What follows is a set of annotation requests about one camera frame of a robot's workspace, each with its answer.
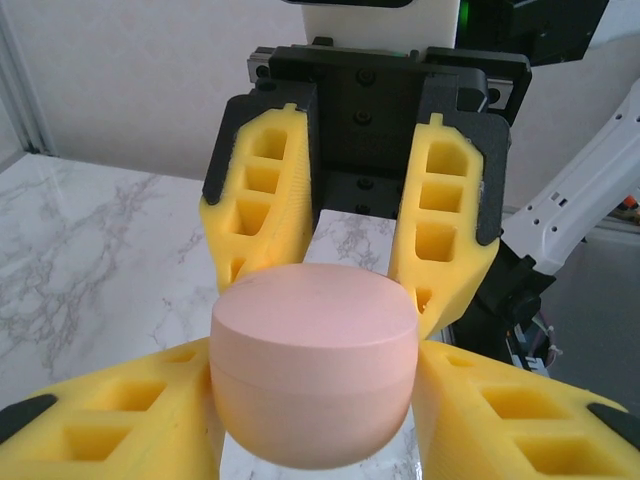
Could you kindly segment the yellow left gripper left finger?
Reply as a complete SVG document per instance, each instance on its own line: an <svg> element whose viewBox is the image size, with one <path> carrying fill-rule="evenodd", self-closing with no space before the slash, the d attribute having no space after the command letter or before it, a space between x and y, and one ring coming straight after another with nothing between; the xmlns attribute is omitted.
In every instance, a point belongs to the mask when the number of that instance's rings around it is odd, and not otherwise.
<svg viewBox="0 0 640 480"><path fill-rule="evenodd" d="M216 479L205 338L50 385L1 411L4 479Z"/></svg>

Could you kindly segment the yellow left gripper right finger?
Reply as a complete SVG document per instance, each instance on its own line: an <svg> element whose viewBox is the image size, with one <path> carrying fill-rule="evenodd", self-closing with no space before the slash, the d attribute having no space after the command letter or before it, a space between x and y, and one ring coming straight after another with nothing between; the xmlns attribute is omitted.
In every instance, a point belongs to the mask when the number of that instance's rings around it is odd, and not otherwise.
<svg viewBox="0 0 640 480"><path fill-rule="evenodd" d="M441 342L420 345L413 413L425 479L636 479L616 402Z"/></svg>

